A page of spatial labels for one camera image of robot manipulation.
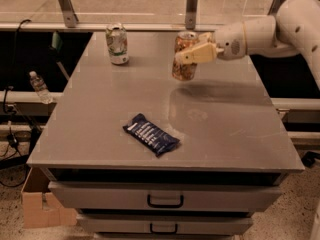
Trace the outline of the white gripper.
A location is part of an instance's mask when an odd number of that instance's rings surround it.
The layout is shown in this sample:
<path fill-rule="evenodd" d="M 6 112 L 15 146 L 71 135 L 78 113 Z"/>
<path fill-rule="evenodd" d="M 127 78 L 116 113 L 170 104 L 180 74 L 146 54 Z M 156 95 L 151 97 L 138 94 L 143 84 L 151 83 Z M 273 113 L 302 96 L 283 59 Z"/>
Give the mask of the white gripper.
<path fill-rule="evenodd" d="M 245 25 L 237 22 L 220 27 L 212 32 L 201 33 L 200 42 L 175 54 L 175 60 L 184 65 L 215 60 L 241 59 L 247 55 Z"/>

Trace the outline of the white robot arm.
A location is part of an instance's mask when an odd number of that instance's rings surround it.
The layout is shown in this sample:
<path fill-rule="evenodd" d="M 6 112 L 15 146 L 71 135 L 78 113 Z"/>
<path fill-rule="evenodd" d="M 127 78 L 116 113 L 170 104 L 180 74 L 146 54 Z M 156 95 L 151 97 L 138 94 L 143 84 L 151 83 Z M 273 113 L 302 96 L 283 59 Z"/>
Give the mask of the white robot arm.
<path fill-rule="evenodd" d="M 280 58 L 300 54 L 320 88 L 320 6 L 314 0 L 286 0 L 273 15 L 206 32 L 175 55 L 184 65 L 246 55 Z"/>

